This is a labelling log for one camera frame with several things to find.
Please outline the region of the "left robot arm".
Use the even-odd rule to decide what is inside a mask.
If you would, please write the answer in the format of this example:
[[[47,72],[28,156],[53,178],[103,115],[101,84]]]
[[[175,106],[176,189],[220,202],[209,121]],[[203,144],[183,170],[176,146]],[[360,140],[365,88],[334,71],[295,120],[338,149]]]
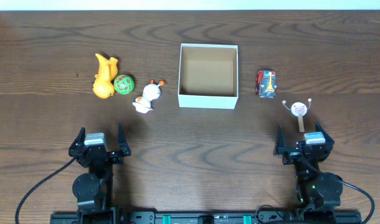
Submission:
[[[108,151],[103,133],[86,134],[82,128],[69,147],[69,156],[88,172],[78,176],[72,185],[77,198],[77,222],[122,223],[125,218],[118,206],[112,204],[113,168],[131,155],[122,125],[118,126],[117,151]]]

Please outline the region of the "red grey toy car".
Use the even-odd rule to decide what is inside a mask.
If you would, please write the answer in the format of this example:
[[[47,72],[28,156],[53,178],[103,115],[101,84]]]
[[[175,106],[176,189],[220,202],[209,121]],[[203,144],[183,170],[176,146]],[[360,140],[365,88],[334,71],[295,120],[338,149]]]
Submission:
[[[255,94],[261,98],[274,98],[277,89],[277,74],[273,70],[259,70],[256,77]]]

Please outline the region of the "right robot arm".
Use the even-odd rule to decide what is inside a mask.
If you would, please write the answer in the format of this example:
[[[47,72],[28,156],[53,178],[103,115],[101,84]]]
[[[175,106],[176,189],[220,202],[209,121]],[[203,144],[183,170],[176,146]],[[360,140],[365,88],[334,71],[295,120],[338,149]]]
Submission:
[[[304,218],[306,213],[333,211],[341,204],[343,186],[341,178],[329,172],[322,172],[319,163],[330,155],[334,140],[315,123],[315,131],[304,134],[304,140],[295,147],[287,147],[282,127],[278,127],[277,140],[273,153],[282,156],[284,165],[293,165],[297,178],[297,197],[300,208],[294,211],[297,218]]]

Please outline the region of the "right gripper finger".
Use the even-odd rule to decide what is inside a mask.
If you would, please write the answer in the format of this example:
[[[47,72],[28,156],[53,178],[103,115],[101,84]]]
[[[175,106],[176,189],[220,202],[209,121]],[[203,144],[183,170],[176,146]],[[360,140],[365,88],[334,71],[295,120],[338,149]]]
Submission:
[[[285,140],[282,132],[282,127],[278,126],[278,132],[277,132],[277,139],[275,142],[275,149],[274,154],[275,155],[282,155],[285,151]]]
[[[323,135],[326,144],[329,144],[331,142],[330,135],[322,128],[321,124],[318,121],[315,122],[315,131],[320,132]]]

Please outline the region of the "wooden pig rattle drum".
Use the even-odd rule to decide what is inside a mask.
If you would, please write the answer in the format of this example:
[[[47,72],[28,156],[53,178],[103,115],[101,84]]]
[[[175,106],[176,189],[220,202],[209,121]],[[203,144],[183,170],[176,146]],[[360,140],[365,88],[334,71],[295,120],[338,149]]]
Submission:
[[[305,125],[303,122],[303,117],[304,117],[304,115],[307,114],[307,112],[311,106],[312,99],[311,98],[308,99],[308,106],[302,102],[295,102],[291,105],[291,107],[288,107],[286,105],[286,102],[287,102],[286,100],[282,101],[283,106],[286,107],[286,109],[290,110],[292,115],[297,117],[298,130],[300,133],[303,133],[305,131]]]

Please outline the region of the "orange rubber dinosaur toy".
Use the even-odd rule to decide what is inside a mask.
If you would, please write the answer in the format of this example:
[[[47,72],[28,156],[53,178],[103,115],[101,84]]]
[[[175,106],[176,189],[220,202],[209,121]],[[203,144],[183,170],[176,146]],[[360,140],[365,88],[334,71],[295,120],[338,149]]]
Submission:
[[[99,98],[106,99],[113,96],[115,89],[113,80],[118,74],[118,60],[114,57],[109,59],[100,54],[95,54],[99,62],[98,73],[95,74],[93,82],[93,92]]]

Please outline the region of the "white pink chicken toy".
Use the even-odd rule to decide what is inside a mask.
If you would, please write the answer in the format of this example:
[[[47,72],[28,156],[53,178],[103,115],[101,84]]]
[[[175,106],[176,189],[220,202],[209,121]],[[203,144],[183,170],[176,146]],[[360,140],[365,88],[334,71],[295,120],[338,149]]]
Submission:
[[[153,110],[151,102],[158,99],[161,96],[160,87],[165,84],[164,80],[161,80],[158,84],[154,80],[150,81],[150,84],[146,85],[143,89],[143,95],[135,99],[132,105],[139,113],[146,114]]]

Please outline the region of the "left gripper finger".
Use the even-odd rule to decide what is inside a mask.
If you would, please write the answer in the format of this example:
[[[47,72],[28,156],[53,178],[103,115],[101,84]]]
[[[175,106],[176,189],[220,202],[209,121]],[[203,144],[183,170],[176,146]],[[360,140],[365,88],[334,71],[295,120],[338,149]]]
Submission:
[[[128,150],[128,144],[121,124],[118,125],[118,146],[122,151]]]
[[[72,150],[77,150],[85,140],[85,128],[82,127],[72,143]]]

